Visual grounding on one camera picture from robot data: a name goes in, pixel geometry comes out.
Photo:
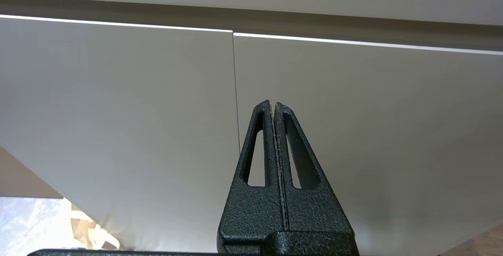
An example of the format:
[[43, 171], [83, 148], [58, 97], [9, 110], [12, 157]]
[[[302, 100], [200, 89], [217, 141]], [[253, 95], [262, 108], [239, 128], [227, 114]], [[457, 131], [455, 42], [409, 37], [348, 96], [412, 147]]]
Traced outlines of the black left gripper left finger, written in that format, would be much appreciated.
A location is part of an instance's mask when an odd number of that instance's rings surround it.
[[[264, 186], [249, 185], [257, 134], [263, 136]], [[217, 230], [220, 254], [260, 255], [270, 234], [283, 229], [283, 208], [271, 103], [254, 107]]]

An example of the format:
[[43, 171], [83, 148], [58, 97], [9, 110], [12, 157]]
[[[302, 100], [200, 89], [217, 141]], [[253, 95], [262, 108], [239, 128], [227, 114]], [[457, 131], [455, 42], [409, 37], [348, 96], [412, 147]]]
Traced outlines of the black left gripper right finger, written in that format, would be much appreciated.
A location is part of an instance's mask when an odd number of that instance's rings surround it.
[[286, 229], [354, 234], [294, 111], [280, 102], [274, 128]]

